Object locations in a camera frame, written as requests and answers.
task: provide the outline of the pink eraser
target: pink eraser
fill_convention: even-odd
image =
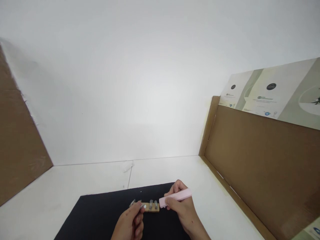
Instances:
[[[164,207],[167,206],[167,204],[166,204],[166,198],[167,197],[172,197],[177,201],[181,201],[181,200],[186,199],[186,198],[191,197],[191,196],[192,196],[191,190],[190,190],[190,188],[187,188],[187,189],[182,190],[180,192],[173,193],[173,194],[171,194],[169,196],[160,198],[159,199],[160,208],[164,208]]]

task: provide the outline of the black cloth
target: black cloth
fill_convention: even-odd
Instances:
[[[157,200],[167,193],[173,183],[133,188],[117,192],[81,196],[62,225],[55,240],[111,238],[119,216],[136,199]],[[144,213],[142,239],[190,239],[173,210],[161,208],[159,213]]]

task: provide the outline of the white wall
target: white wall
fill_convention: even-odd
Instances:
[[[318,0],[1,0],[55,165],[197,155],[230,74],[320,56]]]

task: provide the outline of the wrist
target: wrist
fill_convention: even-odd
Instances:
[[[191,240],[210,240],[210,237],[199,218],[192,223],[188,235]]]

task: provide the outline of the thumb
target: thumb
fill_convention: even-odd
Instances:
[[[128,210],[127,210],[127,216],[128,218],[133,221],[133,219],[135,218],[135,216],[139,213],[140,211],[140,206],[141,206],[141,202],[137,202],[134,205],[132,205]]]
[[[175,212],[179,213],[181,212],[182,209],[182,204],[181,202],[178,202],[172,197],[167,197],[166,198],[166,204]]]

